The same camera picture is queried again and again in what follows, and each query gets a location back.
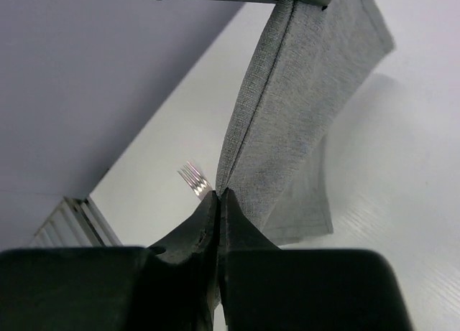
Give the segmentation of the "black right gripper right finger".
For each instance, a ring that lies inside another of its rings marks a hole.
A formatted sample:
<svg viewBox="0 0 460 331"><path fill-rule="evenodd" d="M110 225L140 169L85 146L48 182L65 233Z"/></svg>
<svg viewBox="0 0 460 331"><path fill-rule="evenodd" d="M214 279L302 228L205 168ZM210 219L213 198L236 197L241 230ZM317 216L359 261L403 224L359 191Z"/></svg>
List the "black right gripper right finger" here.
<svg viewBox="0 0 460 331"><path fill-rule="evenodd" d="M221 197L218 275L229 330L411 330L387 260L362 249L282 250Z"/></svg>

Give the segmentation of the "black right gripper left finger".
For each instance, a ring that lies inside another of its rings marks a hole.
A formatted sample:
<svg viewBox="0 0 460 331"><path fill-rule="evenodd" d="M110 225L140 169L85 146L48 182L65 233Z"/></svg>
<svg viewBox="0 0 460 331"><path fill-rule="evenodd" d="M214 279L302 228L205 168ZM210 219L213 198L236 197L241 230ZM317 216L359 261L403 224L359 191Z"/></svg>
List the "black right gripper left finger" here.
<svg viewBox="0 0 460 331"><path fill-rule="evenodd" d="M1 254L3 330L211 330L219 199L143 247Z"/></svg>

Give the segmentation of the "grey cloth napkin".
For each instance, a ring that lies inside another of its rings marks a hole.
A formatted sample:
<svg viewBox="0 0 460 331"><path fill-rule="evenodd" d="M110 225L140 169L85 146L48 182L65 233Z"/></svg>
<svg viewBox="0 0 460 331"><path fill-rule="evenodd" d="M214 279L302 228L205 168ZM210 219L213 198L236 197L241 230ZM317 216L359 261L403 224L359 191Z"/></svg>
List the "grey cloth napkin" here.
<svg viewBox="0 0 460 331"><path fill-rule="evenodd" d="M394 47L375 0L280 0L259 38L221 149L216 189L283 246L333 232L325 150L334 119Z"/></svg>

